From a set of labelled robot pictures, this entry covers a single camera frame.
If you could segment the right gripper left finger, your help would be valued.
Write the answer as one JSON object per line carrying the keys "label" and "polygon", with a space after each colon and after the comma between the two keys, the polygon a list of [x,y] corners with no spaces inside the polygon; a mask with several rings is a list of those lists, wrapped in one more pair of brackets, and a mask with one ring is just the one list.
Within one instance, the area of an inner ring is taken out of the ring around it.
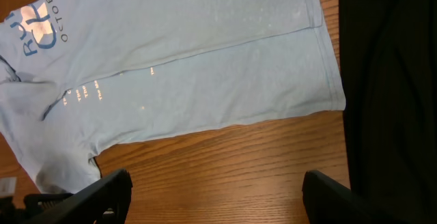
{"label": "right gripper left finger", "polygon": [[83,190],[61,194],[32,194],[24,198],[26,223],[124,224],[132,195],[132,180],[118,169]]}

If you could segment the light blue printed t-shirt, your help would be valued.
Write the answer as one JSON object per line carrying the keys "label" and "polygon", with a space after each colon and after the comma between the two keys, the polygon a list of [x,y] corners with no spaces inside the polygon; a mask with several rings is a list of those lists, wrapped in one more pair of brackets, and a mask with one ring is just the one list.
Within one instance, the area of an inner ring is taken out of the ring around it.
{"label": "light blue printed t-shirt", "polygon": [[119,143],[345,106],[320,0],[37,0],[1,23],[1,134],[44,193]]}

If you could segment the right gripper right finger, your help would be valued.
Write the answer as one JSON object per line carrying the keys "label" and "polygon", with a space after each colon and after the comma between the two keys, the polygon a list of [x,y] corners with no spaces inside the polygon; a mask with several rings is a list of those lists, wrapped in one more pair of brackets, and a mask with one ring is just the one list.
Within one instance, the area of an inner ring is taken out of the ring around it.
{"label": "right gripper right finger", "polygon": [[399,224],[320,171],[305,173],[302,200],[310,224]]}

